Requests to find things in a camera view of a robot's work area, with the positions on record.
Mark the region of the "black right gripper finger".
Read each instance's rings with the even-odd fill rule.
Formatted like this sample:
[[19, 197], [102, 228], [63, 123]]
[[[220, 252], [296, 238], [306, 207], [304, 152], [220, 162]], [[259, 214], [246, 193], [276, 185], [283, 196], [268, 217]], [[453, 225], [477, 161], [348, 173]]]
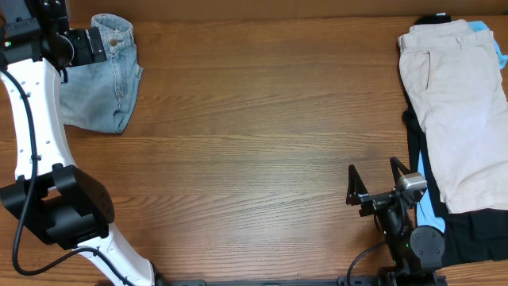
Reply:
[[410, 174], [410, 170], [397, 158], [390, 158], [391, 171], [396, 184], [400, 184]]
[[360, 174], [353, 164], [348, 166], [348, 190], [346, 195], [346, 203], [348, 205], [358, 205], [364, 201], [364, 197], [368, 195], [368, 190], [362, 181]]

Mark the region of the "light blue denim shorts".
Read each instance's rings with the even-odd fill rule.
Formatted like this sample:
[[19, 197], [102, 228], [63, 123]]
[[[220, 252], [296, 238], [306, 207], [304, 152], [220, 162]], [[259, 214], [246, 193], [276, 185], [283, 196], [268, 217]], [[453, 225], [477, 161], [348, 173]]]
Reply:
[[133, 114], [143, 68], [138, 64], [133, 24], [114, 14], [96, 14], [106, 61], [70, 68], [60, 89], [65, 125], [123, 133]]

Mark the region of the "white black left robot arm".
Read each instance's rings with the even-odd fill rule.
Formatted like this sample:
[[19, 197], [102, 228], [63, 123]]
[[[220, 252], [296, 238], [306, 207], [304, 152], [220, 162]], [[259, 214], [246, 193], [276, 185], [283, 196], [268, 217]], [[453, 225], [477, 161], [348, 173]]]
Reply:
[[152, 263], [116, 227], [106, 188], [79, 169], [68, 147], [60, 88], [70, 68], [96, 68], [114, 50], [106, 31], [72, 29], [65, 1], [4, 1], [1, 79], [17, 140], [13, 184], [1, 202], [41, 242], [84, 256], [115, 285], [156, 285]]

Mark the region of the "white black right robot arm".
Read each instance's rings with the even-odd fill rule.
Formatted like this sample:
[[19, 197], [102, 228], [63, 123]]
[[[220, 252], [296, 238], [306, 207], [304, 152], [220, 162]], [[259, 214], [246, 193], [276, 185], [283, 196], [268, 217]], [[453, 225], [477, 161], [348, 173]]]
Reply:
[[[419, 172], [411, 172], [396, 157], [390, 159], [394, 187], [371, 194], [354, 165], [348, 166], [346, 203], [360, 206], [362, 217], [372, 215], [384, 241], [359, 254], [341, 276], [339, 285], [447, 286], [445, 276], [437, 275], [445, 253], [445, 237], [434, 226], [414, 226], [409, 210], [416, 207], [427, 189]], [[382, 267], [375, 276], [354, 276], [352, 270], [367, 254], [386, 246], [393, 265]]]

